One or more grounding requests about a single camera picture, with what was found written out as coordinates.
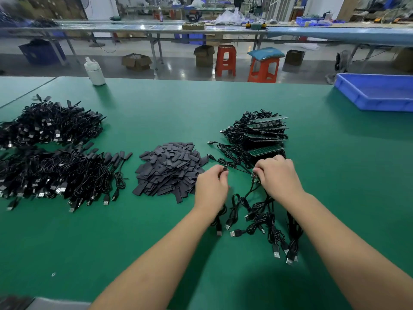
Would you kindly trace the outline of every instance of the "green tabletop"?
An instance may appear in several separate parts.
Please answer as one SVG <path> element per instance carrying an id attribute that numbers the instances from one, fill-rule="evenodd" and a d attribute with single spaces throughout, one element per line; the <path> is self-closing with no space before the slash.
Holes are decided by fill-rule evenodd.
<path id="1" fill-rule="evenodd" d="M 28 94 L 41 85 L 52 81 L 55 77 L 16 77 L 0 76 L 0 108 L 13 100 Z"/>
<path id="2" fill-rule="evenodd" d="M 93 301 L 121 271 L 191 209 L 194 197 L 132 194 L 139 154 L 169 141 L 223 157 L 208 140 L 243 112 L 265 109 L 289 117 L 286 155 L 303 187 L 339 219 L 408 274 L 413 275 L 412 114 L 362 112 L 327 85 L 157 81 L 108 78 L 94 87 L 85 77 L 59 77 L 41 96 L 107 115 L 94 140 L 104 151 L 132 151 L 126 190 L 109 206 L 83 205 L 75 213 L 62 198 L 23 200 L 6 212 L 0 200 L 0 295 Z M 0 111 L 13 119 L 32 102 L 24 96 Z M 230 193 L 244 195 L 247 174 L 231 171 Z M 251 202 L 264 199 L 260 188 Z M 234 228 L 245 228 L 245 209 Z M 286 232 L 286 213 L 276 207 Z M 299 261 L 275 259 L 266 235 L 221 238 L 210 228 L 169 309 L 349 309 L 307 237 Z"/>

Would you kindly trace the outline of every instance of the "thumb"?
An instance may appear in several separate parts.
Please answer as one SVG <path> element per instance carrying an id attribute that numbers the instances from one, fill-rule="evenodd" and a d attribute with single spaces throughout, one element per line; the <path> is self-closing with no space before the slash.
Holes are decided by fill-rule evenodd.
<path id="1" fill-rule="evenodd" d="M 222 183 L 225 187 L 228 187 L 228 171 L 224 171 L 219 176 L 219 182 Z"/>
<path id="2" fill-rule="evenodd" d="M 260 181 L 261 181 L 262 183 L 265 182 L 264 171 L 263 171 L 261 168 L 259 168 L 259 167 L 254 167 L 254 168 L 252 169 L 252 171 L 253 171 L 255 174 L 258 175 L 258 177 L 259 177 L 259 179 L 260 179 Z"/>

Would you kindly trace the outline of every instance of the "white pillar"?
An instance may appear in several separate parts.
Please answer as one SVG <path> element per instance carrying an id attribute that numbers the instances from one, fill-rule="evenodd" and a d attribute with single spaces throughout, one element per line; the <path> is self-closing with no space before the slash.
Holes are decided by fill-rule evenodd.
<path id="1" fill-rule="evenodd" d="M 333 19 L 337 18 L 344 0 L 308 0 L 304 15 L 320 15 L 332 12 Z"/>

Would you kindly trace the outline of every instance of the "person's right hand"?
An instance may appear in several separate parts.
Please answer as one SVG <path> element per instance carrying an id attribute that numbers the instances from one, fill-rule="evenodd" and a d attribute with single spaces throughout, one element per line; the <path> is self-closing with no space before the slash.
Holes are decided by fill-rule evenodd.
<path id="1" fill-rule="evenodd" d="M 292 160 L 282 155 L 258 161 L 252 171 L 268 194 L 282 205 L 304 193 Z"/>

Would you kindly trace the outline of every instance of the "white plastic bag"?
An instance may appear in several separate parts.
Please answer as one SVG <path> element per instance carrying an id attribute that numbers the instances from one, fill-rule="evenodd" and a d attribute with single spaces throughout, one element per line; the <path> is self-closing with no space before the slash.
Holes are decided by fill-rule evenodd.
<path id="1" fill-rule="evenodd" d="M 194 0 L 191 4 L 191 6 L 193 7 L 202 7 L 204 5 L 204 2 L 202 2 L 201 0 Z"/>
<path id="2" fill-rule="evenodd" d="M 216 25 L 241 25 L 245 21 L 244 15 L 235 8 L 234 13 L 231 12 L 228 8 L 215 20 Z"/>

